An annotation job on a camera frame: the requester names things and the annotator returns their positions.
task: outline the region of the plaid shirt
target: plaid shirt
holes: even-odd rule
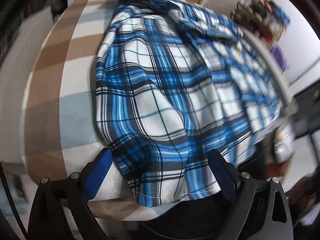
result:
[[[237,165],[279,99],[226,16],[184,0],[120,0],[97,55],[97,123],[148,207],[220,190],[207,153]]]

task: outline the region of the silver bolt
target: silver bolt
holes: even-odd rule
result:
[[[276,184],[278,184],[278,183],[280,182],[279,179],[276,178],[276,177],[273,177],[273,178],[272,178],[272,181],[273,181],[274,183],[276,183]]]
[[[248,179],[248,178],[250,178],[250,174],[247,173],[247,172],[242,172],[242,173],[241,173],[241,177],[242,177],[242,178],[245,178],[245,179]]]
[[[74,173],[71,174],[70,177],[71,177],[72,179],[77,179],[77,178],[79,178],[79,173],[78,173],[78,172],[74,172]]]
[[[48,182],[48,180],[49,179],[47,177],[44,177],[44,178],[41,179],[41,183],[42,184],[46,184]]]

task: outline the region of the blue and white checkered shirt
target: blue and white checkered shirt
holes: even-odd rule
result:
[[[148,207],[218,192],[207,153],[238,165],[279,111],[238,26],[184,0],[120,0],[97,62],[98,126]]]

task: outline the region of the black cable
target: black cable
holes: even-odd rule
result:
[[[17,208],[13,202],[13,198],[12,198],[12,195],[10,193],[10,189],[9,189],[9,186],[8,186],[8,182],[7,182],[7,179],[5,177],[5,174],[4,174],[4,171],[3,171],[3,168],[2,168],[2,165],[1,165],[1,162],[0,162],[0,179],[1,179],[1,182],[2,182],[2,185],[3,185],[3,188],[4,188],[4,192],[7,196],[7,199],[8,199],[8,202],[10,204],[10,207],[11,207],[11,210],[12,210],[12,213],[20,227],[20,230],[23,234],[23,236],[25,237],[26,240],[28,240],[28,233],[21,221],[21,218],[19,216],[19,213],[17,211]]]

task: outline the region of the garment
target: garment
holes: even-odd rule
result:
[[[137,203],[220,190],[279,111],[270,75],[226,16],[184,0],[121,0],[97,54],[97,124]]]

